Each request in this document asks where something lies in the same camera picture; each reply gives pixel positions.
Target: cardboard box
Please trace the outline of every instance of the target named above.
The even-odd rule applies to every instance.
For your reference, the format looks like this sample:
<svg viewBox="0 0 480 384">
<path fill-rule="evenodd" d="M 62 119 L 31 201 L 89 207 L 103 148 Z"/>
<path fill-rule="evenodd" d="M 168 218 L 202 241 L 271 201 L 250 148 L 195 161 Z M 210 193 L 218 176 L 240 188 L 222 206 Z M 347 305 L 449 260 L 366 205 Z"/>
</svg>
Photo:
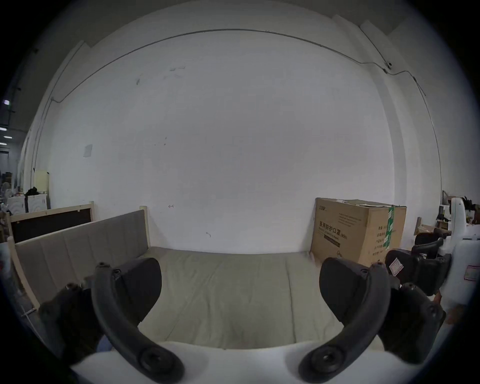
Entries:
<svg viewBox="0 0 480 384">
<path fill-rule="evenodd" d="M 316 199 L 312 248 L 315 260 L 344 257 L 370 266 L 385 261 L 402 239 L 407 207 L 364 200 Z"/>
</svg>

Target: white wall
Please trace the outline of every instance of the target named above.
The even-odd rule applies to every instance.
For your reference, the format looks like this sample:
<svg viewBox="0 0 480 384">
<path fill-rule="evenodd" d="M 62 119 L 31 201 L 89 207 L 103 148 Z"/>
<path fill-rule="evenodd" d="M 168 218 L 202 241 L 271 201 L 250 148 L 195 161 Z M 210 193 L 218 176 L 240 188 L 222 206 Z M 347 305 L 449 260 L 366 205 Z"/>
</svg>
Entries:
<svg viewBox="0 0 480 384">
<path fill-rule="evenodd" d="M 480 114 L 468 79 L 442 38 L 417 14 L 401 23 L 389 40 L 427 95 L 440 151 L 442 188 L 480 201 Z"/>
<path fill-rule="evenodd" d="M 54 97 L 142 44 L 223 27 L 358 55 L 333 20 L 305 9 L 194 2 L 99 42 Z M 51 105 L 38 148 L 52 207 L 93 200 L 106 218 L 145 204 L 153 245 L 176 249 L 306 250 L 315 197 L 394 200 L 390 132 L 368 68 L 259 32 L 178 37 L 114 62 Z"/>
</svg>

